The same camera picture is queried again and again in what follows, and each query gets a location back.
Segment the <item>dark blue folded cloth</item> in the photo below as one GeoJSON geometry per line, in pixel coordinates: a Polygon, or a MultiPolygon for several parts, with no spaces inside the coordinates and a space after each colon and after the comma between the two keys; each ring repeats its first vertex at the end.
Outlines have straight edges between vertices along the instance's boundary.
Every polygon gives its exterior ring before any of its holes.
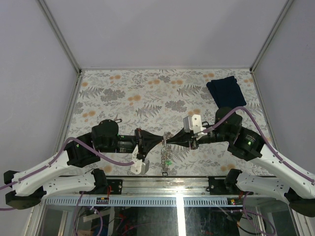
{"type": "Polygon", "coordinates": [[[233,109],[247,105],[241,88],[234,76],[212,80],[206,84],[206,87],[218,108],[229,107],[233,109]]]}

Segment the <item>metal base rail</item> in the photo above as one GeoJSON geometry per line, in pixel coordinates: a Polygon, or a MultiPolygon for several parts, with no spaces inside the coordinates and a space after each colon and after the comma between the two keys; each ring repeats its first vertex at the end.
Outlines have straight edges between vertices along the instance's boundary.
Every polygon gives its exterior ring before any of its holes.
{"type": "Polygon", "coordinates": [[[108,176],[108,180],[119,179],[121,195],[166,197],[182,194],[189,197],[229,196],[224,185],[225,177],[151,177],[108,176]]]}

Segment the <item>large metal keyring disc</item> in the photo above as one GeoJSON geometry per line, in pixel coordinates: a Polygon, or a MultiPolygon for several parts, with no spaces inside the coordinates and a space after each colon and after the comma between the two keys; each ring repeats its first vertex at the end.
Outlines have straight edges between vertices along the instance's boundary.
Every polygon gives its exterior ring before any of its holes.
{"type": "Polygon", "coordinates": [[[164,135],[164,140],[162,141],[162,148],[161,148],[161,173],[162,172],[169,172],[170,170],[170,165],[167,165],[167,161],[171,161],[171,152],[172,152],[172,147],[166,143],[166,140],[169,138],[172,138],[173,135],[171,132],[165,132],[164,135]]]}

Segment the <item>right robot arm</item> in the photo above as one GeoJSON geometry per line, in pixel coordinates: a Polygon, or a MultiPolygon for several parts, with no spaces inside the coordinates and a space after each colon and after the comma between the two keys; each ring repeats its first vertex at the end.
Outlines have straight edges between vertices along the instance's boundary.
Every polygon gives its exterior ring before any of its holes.
{"type": "Polygon", "coordinates": [[[227,142],[233,156],[266,169],[275,179],[257,177],[231,169],[216,193],[253,192],[286,203],[297,213],[315,215],[315,176],[275,150],[261,130],[242,126],[236,109],[222,107],[216,111],[215,123],[202,122],[199,115],[183,119],[184,127],[167,144],[197,149],[200,145],[227,142]]]}

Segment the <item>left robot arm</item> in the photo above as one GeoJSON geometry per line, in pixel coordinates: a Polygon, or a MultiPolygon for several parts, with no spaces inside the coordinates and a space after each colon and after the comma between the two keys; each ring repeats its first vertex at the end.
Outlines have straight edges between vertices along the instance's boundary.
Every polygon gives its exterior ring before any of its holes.
{"type": "Polygon", "coordinates": [[[120,135],[118,120],[106,119],[87,134],[70,137],[59,152],[46,161],[22,171],[3,174],[4,186],[12,190],[5,195],[7,210],[34,207],[53,195],[79,192],[104,194],[108,200],[112,191],[104,170],[92,168],[86,174],[66,177],[65,173],[106,160],[117,166],[127,166],[134,174],[147,172],[147,154],[163,141],[163,137],[140,128],[134,135],[120,135]]]}

